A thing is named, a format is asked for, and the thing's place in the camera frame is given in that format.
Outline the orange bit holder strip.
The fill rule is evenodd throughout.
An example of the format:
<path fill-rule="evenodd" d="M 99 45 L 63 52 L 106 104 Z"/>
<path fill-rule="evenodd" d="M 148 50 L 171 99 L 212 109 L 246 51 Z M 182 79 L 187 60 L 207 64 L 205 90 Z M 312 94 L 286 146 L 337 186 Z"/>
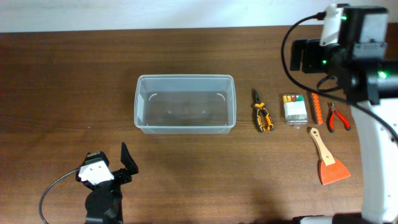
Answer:
<path fill-rule="evenodd" d="M 315 113 L 315 121 L 317 124 L 323 124 L 323 116 L 320 107 L 319 96 L 316 93 L 311 93 L 311 98 L 313 102 L 313 110 Z"/>

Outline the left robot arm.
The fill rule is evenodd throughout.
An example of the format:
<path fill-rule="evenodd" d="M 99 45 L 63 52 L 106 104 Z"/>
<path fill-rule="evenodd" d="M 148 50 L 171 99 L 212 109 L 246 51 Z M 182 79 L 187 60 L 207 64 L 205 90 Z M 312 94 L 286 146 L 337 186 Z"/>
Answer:
<path fill-rule="evenodd" d="M 76 181 L 91 190 L 85 200 L 86 223 L 123 223 L 123 194 L 121 186 L 132 181 L 139 168 L 125 143 L 121 144 L 122 169 L 110 171 L 109 160 L 103 151 L 86 155 L 78 168 Z"/>

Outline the orange black long-nose pliers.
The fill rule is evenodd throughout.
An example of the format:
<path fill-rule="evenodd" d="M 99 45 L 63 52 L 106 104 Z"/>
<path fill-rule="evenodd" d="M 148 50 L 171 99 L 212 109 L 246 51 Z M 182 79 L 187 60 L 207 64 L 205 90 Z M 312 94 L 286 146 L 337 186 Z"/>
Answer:
<path fill-rule="evenodd" d="M 274 121 L 272 116 L 269 114 L 266 104 L 261 100 L 256 89 L 253 89 L 254 94 L 254 115 L 256 128 L 260 133 L 265 130 L 274 130 Z"/>

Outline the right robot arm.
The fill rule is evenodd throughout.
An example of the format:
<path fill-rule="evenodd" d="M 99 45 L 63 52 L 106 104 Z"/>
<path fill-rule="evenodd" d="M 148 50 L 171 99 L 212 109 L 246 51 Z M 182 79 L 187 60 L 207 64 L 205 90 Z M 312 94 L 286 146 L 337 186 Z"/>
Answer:
<path fill-rule="evenodd" d="M 397 222 L 397 62 L 385 58 L 388 10 L 382 6 L 330 4 L 314 15 L 323 22 L 319 39 L 293 42 L 293 71 L 334 79 L 351 107 L 358 131 L 364 197 L 358 215 L 305 217 L 303 222 Z"/>

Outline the screwdriver set clear pack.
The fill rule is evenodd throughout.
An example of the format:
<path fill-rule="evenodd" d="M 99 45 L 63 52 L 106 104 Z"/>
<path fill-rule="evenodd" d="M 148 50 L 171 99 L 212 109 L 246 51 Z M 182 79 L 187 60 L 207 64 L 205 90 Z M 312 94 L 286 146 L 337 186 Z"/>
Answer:
<path fill-rule="evenodd" d="M 282 95 L 285 112 L 285 121 L 289 125 L 302 125 L 308 123 L 308 114 L 303 95 Z"/>

